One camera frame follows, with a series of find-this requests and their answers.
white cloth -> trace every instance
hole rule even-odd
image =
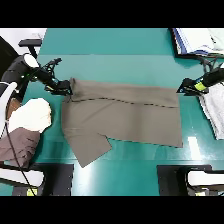
[[[216,139],[224,139],[224,86],[209,87],[209,93],[199,97],[206,117],[210,120]]]
[[[31,99],[24,106],[12,112],[9,119],[9,132],[17,128],[42,133],[51,125],[51,108],[43,98]]]

pile of clothes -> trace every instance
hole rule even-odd
[[[8,122],[10,139],[21,167],[28,167],[40,134],[51,125],[51,108],[42,99],[31,99],[24,106],[12,112]],[[8,136],[0,139],[0,161],[9,161],[17,166]]]

yellow tag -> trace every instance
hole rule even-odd
[[[195,193],[196,196],[205,196],[205,192],[198,192],[198,193]]]
[[[32,188],[32,190],[33,190],[33,193],[35,195],[37,195],[37,189],[36,188]],[[30,189],[28,189],[27,192],[26,192],[27,196],[34,196],[33,193],[32,193],[32,191]]]
[[[197,83],[194,87],[200,91],[206,89],[206,87],[202,84],[202,82]]]

stack of paper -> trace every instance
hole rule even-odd
[[[173,32],[178,54],[224,56],[224,49],[217,49],[208,28],[173,28]]]

black cable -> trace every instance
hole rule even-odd
[[[9,98],[8,104],[7,104],[7,106],[6,106],[6,116],[7,116],[7,114],[8,114],[9,104],[10,104],[11,98],[12,98],[12,95],[11,95],[11,97]],[[29,188],[30,188],[32,194],[33,194],[34,196],[36,196],[36,194],[34,194],[34,192],[33,192],[33,189],[32,189],[32,187],[31,187],[31,185],[30,185],[30,183],[29,183],[29,181],[28,181],[26,175],[24,174],[24,172],[23,172],[23,170],[22,170],[22,168],[21,168],[21,166],[20,166],[20,164],[19,164],[19,161],[18,161],[18,159],[17,159],[16,152],[15,152],[14,146],[13,146],[13,144],[12,144],[11,137],[10,137],[9,130],[8,130],[8,127],[7,127],[7,123],[6,123],[6,122],[5,122],[5,129],[6,129],[6,133],[7,133],[7,136],[8,136],[9,143],[10,143],[11,148],[12,148],[12,152],[13,152],[14,158],[15,158],[15,160],[16,160],[16,163],[17,163],[18,167],[19,167],[19,170],[20,170],[20,172],[23,174],[23,176],[24,176],[24,178],[25,178],[25,180],[26,180],[26,182],[27,182],[27,185],[29,186]]]

